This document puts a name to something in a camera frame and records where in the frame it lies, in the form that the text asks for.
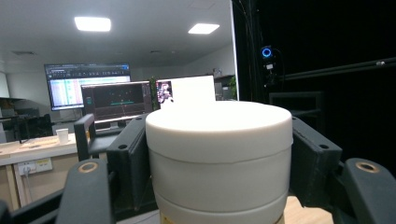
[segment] wooden surface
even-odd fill
[[[282,218],[279,224],[333,224],[332,214],[320,208],[302,208],[294,196],[288,197]]]

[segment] ceiling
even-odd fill
[[[109,17],[109,33],[81,32],[76,16]],[[189,35],[198,22],[220,27]],[[1,0],[0,72],[44,72],[45,63],[182,66],[232,44],[228,0]]]

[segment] ceiling light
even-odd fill
[[[111,28],[108,18],[75,17],[75,22],[80,31],[108,32]]]
[[[208,35],[218,28],[219,28],[219,25],[217,25],[217,24],[197,23],[189,30],[189,34]]]

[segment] blue light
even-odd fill
[[[262,49],[262,57],[269,58],[272,56],[272,51],[268,48]]]

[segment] container lid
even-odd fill
[[[154,111],[146,119],[146,134],[149,150],[173,160],[238,162],[290,148],[292,122],[281,107],[218,101]]]

